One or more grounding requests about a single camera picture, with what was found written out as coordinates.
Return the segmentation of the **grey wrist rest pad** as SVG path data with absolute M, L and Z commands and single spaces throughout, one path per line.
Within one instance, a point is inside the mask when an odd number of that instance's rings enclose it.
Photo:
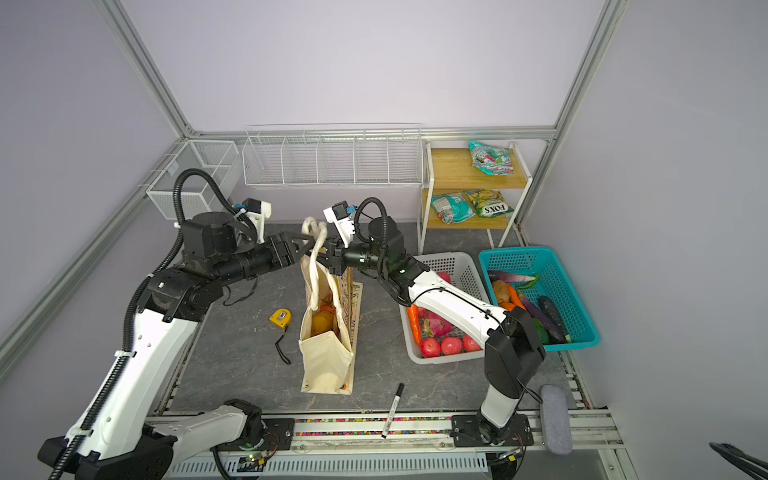
M 540 421 L 543 443 L 552 454 L 565 456 L 573 451 L 570 415 L 564 391 L 551 384 L 540 388 Z

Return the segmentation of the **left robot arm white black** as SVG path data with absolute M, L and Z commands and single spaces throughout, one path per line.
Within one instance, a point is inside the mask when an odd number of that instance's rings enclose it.
M 168 430 L 147 424 L 146 417 L 179 352 L 225 288 L 296 264 L 315 241 L 287 232 L 261 239 L 251 219 L 255 200 L 229 203 L 199 168 L 178 175 L 172 201 L 177 237 L 133 293 L 111 369 L 78 421 L 39 450 L 53 479 L 65 473 L 78 479 L 161 479 L 202 451 L 263 442 L 261 410 L 242 400 Z

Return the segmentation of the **black marker pen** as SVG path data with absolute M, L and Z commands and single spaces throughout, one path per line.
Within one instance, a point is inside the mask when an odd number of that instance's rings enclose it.
M 404 391 L 405 384 L 399 383 L 397 390 L 395 392 L 395 395 L 393 397 L 392 404 L 390 406 L 390 409 L 388 411 L 386 420 L 383 424 L 382 431 L 381 431 L 381 438 L 387 439 L 389 436 L 389 432 L 391 430 L 392 423 L 394 422 L 395 414 L 397 412 L 397 408 L 399 406 L 403 391 Z

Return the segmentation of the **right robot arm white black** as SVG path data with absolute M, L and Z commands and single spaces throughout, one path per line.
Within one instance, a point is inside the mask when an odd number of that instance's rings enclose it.
M 305 219 L 302 231 L 311 238 L 309 257 L 330 272 L 372 269 L 382 288 L 401 306 L 417 306 L 441 316 L 480 346 L 489 386 L 476 415 L 454 418 L 457 446 L 532 445 L 529 421 L 518 405 L 546 351 L 524 308 L 506 310 L 446 282 L 407 252 L 401 232 L 390 219 L 374 219 L 366 240 L 329 237 L 326 225 L 313 218 Z

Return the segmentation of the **cream floral tote bag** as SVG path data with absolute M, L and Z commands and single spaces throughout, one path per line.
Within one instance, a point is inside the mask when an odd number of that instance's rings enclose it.
M 299 334 L 304 368 L 301 391 L 350 395 L 354 383 L 355 321 L 359 316 L 357 285 L 352 269 L 334 274 L 322 265 L 323 252 L 324 247 L 318 243 L 300 262 L 307 302 Z

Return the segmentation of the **green Fox's candy bag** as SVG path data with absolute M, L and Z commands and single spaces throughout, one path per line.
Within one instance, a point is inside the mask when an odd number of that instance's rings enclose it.
M 496 218 L 513 211 L 499 190 L 481 189 L 466 191 L 464 196 L 475 214 L 481 218 Z

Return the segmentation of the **teal pink snack bag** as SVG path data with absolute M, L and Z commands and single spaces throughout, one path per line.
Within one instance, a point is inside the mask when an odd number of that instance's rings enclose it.
M 506 149 L 482 142 L 468 142 L 472 166 L 489 176 L 506 176 L 514 173 L 510 153 Z

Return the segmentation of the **orange carrot in teal basket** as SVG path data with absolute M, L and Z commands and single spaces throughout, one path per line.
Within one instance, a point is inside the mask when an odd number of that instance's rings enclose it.
M 521 301 L 521 299 L 520 299 L 520 297 L 519 297 L 519 295 L 518 295 L 518 293 L 517 293 L 516 289 L 515 289 L 515 288 L 514 288 L 514 287 L 513 287 L 511 284 L 508 284 L 508 285 L 507 285 L 507 288 L 508 288 L 508 295 L 509 295 L 509 299 L 510 299 L 510 302 L 511 302 L 511 303 L 512 303 L 512 304 L 513 304 L 515 307 L 519 307 L 519 308 L 522 308 L 522 309 L 524 309 L 524 308 L 525 308 L 525 305 L 524 305 L 524 304 L 523 304 L 523 302 Z

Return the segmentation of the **yellow tape measure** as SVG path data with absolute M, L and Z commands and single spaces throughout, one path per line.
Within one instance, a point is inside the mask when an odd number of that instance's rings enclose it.
M 276 352 L 284 364 L 291 365 L 292 361 L 284 353 L 281 347 L 281 342 L 285 338 L 285 335 L 287 334 L 288 327 L 292 320 L 292 314 L 288 309 L 284 309 L 284 308 L 278 309 L 269 317 L 269 320 L 281 331 L 280 336 L 274 342 Z

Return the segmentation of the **brown potato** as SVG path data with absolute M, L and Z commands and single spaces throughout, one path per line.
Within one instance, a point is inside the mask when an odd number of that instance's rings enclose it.
M 509 285 L 506 282 L 503 280 L 493 281 L 492 288 L 499 305 L 510 302 Z

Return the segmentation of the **red apple front middle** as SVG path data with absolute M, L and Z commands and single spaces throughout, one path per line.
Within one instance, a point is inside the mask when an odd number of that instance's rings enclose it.
M 440 354 L 442 356 L 458 355 L 464 352 L 462 337 L 446 336 L 440 341 Z

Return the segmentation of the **yellow pear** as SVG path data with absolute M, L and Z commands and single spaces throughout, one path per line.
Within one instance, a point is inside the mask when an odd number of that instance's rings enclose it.
M 333 332 L 335 315 L 330 311 L 320 310 L 312 315 L 310 334 L 312 337 Z

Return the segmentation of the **teal plastic vegetable basket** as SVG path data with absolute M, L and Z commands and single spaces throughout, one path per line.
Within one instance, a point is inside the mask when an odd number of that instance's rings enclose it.
M 595 347 L 600 335 L 569 275 L 556 253 L 547 247 L 510 247 L 482 251 L 479 256 L 485 286 L 492 292 L 491 271 L 539 276 L 539 280 L 523 294 L 536 306 L 538 299 L 551 299 L 561 314 L 572 341 L 545 346 L 547 352 L 575 351 Z

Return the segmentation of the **white plastic fruit basket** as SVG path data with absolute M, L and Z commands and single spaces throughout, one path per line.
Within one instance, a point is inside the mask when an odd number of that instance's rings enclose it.
M 491 301 L 484 287 L 480 274 L 472 257 L 464 252 L 443 252 L 435 254 L 417 255 L 416 259 L 427 265 L 437 273 L 445 273 L 450 276 L 450 283 L 475 297 L 478 301 L 490 304 Z M 405 307 L 400 307 L 400 317 L 405 339 L 406 351 L 412 362 L 418 365 L 444 364 L 466 360 L 482 359 L 483 352 L 466 352 L 450 355 L 426 358 L 421 356 L 420 344 L 415 341 L 410 320 Z

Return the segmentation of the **orange carrot in white basket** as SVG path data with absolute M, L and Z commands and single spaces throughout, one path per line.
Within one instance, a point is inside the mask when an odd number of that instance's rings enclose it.
M 416 342 L 416 345 L 419 346 L 422 341 L 419 308 L 415 304 L 412 304 L 406 309 L 406 312 L 412 338 Z

